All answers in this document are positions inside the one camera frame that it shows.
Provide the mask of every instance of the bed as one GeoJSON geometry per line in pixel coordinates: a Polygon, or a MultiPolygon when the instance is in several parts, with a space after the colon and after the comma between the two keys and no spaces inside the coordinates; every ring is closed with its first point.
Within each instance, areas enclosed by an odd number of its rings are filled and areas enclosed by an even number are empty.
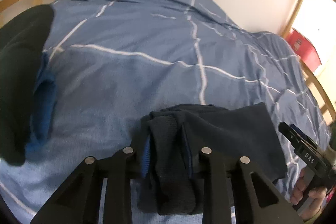
{"type": "MultiPolygon", "coordinates": [[[[16,1],[3,0],[0,10],[16,1]]],[[[130,144],[142,116],[180,103],[236,109],[265,102],[275,127],[294,123],[326,148],[329,128],[286,41],[241,29],[212,0],[56,0],[52,6],[44,51],[58,98],[49,141],[28,153],[23,166],[0,166],[0,194],[22,224],[86,156],[113,155],[130,144]]],[[[289,199],[304,163],[278,138],[288,173],[276,186],[289,199]]],[[[202,215],[141,213],[137,187],[132,184],[134,223],[201,223],[202,215]]]]}

